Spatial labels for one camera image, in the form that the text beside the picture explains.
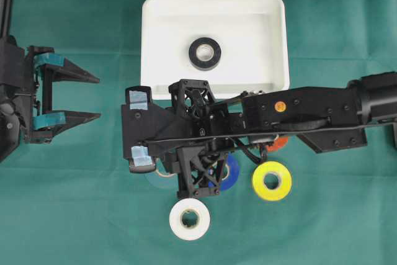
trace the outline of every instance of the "white tray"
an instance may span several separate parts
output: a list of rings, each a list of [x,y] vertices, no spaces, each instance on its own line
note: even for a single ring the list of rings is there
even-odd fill
[[[193,67],[190,44],[210,37],[221,47],[210,71]],[[289,88],[282,0],[146,0],[142,7],[141,85],[153,99],[170,99],[180,79],[210,83],[216,98],[243,91]]]

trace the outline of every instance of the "blue tape roll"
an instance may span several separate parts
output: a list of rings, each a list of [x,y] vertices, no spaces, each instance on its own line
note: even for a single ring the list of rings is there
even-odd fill
[[[159,160],[157,163],[157,170],[150,173],[145,173],[145,178],[149,183],[159,189],[178,189],[178,175],[172,175],[169,177],[164,177],[169,175],[164,169],[163,163]]]
[[[226,163],[229,166],[229,175],[221,181],[221,191],[226,191],[234,186],[240,174],[240,165],[233,155],[228,155]],[[214,185],[212,182],[210,182],[208,186],[213,187]]]

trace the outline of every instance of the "orange sticker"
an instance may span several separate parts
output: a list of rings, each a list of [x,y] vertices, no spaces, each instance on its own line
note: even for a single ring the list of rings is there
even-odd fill
[[[287,109],[287,105],[286,105],[284,102],[279,101],[279,102],[276,102],[276,103],[275,103],[274,109],[275,109],[277,112],[284,112],[284,111]]]

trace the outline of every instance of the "teal tablecloth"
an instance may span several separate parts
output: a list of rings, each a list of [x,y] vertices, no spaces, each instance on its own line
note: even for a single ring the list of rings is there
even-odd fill
[[[316,155],[297,138],[270,156],[291,193],[264,202],[252,163],[206,198],[212,222],[176,238],[173,192],[128,173],[120,104],[140,82],[145,0],[14,0],[20,46],[48,45],[101,78],[54,86],[54,109],[102,112],[50,145],[24,145],[0,164],[1,264],[396,264],[397,150],[387,128],[365,148]],[[291,87],[343,87],[397,62],[397,0],[283,0]]]

